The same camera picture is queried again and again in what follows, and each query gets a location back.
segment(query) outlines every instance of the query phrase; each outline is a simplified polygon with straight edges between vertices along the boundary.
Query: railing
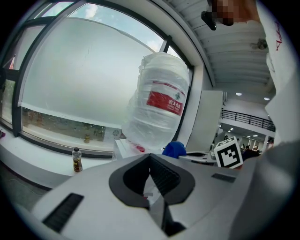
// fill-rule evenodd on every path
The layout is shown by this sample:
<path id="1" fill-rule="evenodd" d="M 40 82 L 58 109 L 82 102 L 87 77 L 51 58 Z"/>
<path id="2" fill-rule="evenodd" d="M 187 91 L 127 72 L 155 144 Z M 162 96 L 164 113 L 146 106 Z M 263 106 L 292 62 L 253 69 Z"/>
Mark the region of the railing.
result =
<path id="1" fill-rule="evenodd" d="M 240 113 L 240 112 L 232 112 L 228 110 L 222 109 L 222 119 L 231 119 L 238 122 L 244 122 L 250 125 L 254 125 L 260 128 L 267 129 L 269 131 L 275 132 L 275 125 L 271 120 L 258 118 L 255 116 L 251 116 L 248 114 Z"/>

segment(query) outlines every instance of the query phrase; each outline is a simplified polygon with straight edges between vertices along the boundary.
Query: floor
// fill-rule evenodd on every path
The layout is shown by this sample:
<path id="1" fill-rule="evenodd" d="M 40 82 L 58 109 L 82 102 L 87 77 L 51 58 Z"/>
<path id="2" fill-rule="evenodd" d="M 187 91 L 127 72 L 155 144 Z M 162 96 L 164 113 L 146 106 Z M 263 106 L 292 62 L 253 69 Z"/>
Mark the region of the floor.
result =
<path id="1" fill-rule="evenodd" d="M 47 190 L 38 188 L 13 174 L 2 162 L 0 162 L 0 184 L 11 202 L 23 206 L 28 211 L 31 211 L 34 204 L 47 193 Z"/>

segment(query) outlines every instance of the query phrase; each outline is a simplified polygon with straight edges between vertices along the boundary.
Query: window frame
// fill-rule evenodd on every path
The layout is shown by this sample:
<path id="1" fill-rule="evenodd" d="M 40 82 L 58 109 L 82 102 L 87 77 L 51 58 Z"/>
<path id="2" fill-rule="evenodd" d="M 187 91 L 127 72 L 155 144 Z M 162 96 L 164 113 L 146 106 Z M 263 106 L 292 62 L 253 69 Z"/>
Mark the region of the window frame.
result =
<path id="1" fill-rule="evenodd" d="M 52 8 L 58 2 L 66 2 L 72 1 L 73 3 L 62 10 L 56 16 L 47 16 L 47 17 L 39 17 L 43 15 L 46 11 Z M 189 79 L 190 79 L 190 86 L 187 93 L 187 99 L 185 103 L 185 107 L 180 119 L 180 123 L 178 129 L 176 130 L 175 136 L 172 141 L 176 141 L 180 132 L 180 128 L 185 117 L 185 112 L 188 105 L 189 95 L 192 87 L 192 80 L 193 80 L 193 73 L 194 73 L 194 66 L 190 64 L 186 56 L 180 50 L 180 48 L 172 41 L 172 36 L 165 34 L 158 26 L 144 18 L 143 16 L 137 14 L 136 12 L 123 7 L 119 4 L 109 2 L 106 0 L 48 0 L 47 2 L 40 3 L 39 5 L 34 5 L 33 9 L 31 9 L 30 13 L 28 14 L 27 18 L 21 21 L 13 35 L 9 37 L 8 41 L 6 42 L 6 46 L 1 52 L 0 55 L 0 64 L 1 70 L 4 72 L 5 77 L 10 76 L 9 80 L 15 81 L 15 89 L 13 93 L 13 102 L 12 102 L 12 128 L 7 126 L 3 121 L 0 120 L 0 124 L 3 125 L 8 130 L 12 131 L 15 137 L 21 137 L 33 144 L 41 146 L 46 149 L 50 149 L 56 152 L 71 154 L 73 148 L 68 146 L 63 146 L 58 143 L 49 142 L 44 139 L 40 139 L 33 135 L 27 134 L 22 130 L 22 107 L 20 102 L 22 101 L 22 92 L 24 88 L 24 78 L 28 72 L 28 66 L 31 65 L 32 60 L 37 53 L 37 49 L 42 45 L 43 40 L 51 33 L 54 27 L 59 24 L 65 17 L 72 14 L 74 11 L 82 7 L 83 5 L 91 3 L 100 5 L 103 7 L 111 8 L 113 10 L 119 11 L 123 14 L 126 14 L 135 20 L 141 22 L 146 27 L 154 31 L 158 34 L 164 41 L 160 47 L 160 52 L 167 53 L 169 47 L 171 46 L 174 51 L 181 57 L 181 59 L 185 62 L 186 66 L 189 69 Z M 19 35 L 28 27 L 32 26 L 39 26 L 44 25 L 42 31 L 38 34 L 36 39 L 31 44 L 30 48 L 28 49 L 27 53 L 24 56 L 23 62 L 20 66 L 19 70 L 11 70 L 3 68 L 3 61 L 6 57 L 6 54 L 11 50 L 15 40 L 19 37 Z M 82 156 L 87 158 L 112 158 L 113 152 L 105 152 L 105 151 L 93 151 L 93 150 L 82 150 Z"/>

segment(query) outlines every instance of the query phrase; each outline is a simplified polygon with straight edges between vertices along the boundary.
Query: water bottle wrapped in plastic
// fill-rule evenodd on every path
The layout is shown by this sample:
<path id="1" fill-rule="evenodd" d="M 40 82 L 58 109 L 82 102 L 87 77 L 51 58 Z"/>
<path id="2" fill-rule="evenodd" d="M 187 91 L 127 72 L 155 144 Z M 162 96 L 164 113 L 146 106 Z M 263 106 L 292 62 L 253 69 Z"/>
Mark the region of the water bottle wrapped in plastic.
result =
<path id="1" fill-rule="evenodd" d="M 157 150 L 174 137 L 186 102 L 189 77 L 184 62 L 164 52 L 144 57 L 122 132 L 137 149 Z"/>

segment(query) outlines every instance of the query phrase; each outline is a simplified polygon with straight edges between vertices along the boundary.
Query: blue object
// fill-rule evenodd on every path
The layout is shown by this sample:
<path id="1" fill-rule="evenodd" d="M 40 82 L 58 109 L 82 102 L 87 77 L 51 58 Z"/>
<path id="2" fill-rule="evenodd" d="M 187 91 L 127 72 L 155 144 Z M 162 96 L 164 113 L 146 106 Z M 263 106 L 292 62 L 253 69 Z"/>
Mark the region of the blue object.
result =
<path id="1" fill-rule="evenodd" d="M 163 151 L 163 155 L 172 158 L 178 158 L 179 156 L 185 156 L 186 154 L 187 151 L 181 142 L 170 142 Z"/>

